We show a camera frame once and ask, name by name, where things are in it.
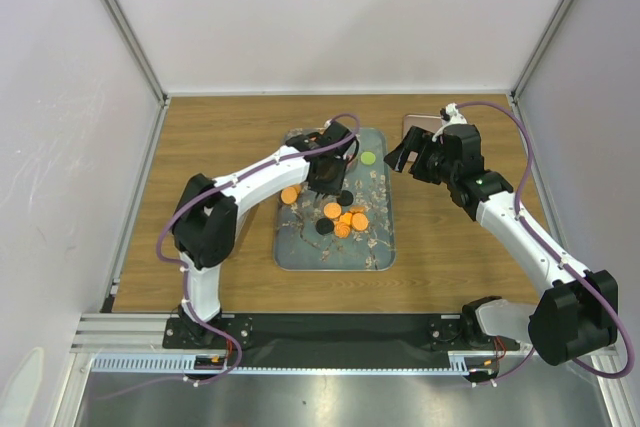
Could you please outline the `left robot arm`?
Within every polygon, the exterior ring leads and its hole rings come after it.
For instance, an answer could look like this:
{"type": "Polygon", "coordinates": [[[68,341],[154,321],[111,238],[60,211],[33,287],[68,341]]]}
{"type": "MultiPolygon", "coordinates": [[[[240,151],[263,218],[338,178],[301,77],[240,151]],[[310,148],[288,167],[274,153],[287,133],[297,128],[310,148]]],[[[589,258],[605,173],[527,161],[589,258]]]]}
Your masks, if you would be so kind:
{"type": "Polygon", "coordinates": [[[248,212],[262,201],[297,184],[322,195],[337,195],[349,164],[347,152],[358,141],[360,124],[349,128],[341,114],[324,129],[291,137],[267,157],[231,174],[193,176],[172,217],[159,234],[157,257],[176,264],[183,276],[179,311],[186,315],[185,335],[198,347],[213,345],[220,330],[219,298],[223,262],[234,250],[248,212]]]}

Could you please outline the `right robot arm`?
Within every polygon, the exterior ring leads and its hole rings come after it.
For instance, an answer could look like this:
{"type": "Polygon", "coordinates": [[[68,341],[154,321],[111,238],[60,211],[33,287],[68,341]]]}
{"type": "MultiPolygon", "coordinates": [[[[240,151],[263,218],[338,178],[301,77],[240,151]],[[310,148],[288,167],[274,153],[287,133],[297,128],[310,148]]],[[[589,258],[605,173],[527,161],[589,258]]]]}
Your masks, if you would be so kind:
{"type": "Polygon", "coordinates": [[[384,161],[416,180],[445,184],[453,202],[500,241],[541,295],[536,306],[500,297],[465,305],[470,317],[460,324],[460,335],[467,346],[482,349],[499,336],[532,345],[557,366],[616,342],[615,279],[573,259],[516,207],[512,186],[485,168],[475,126],[452,125],[439,135],[412,127],[384,161]]]}

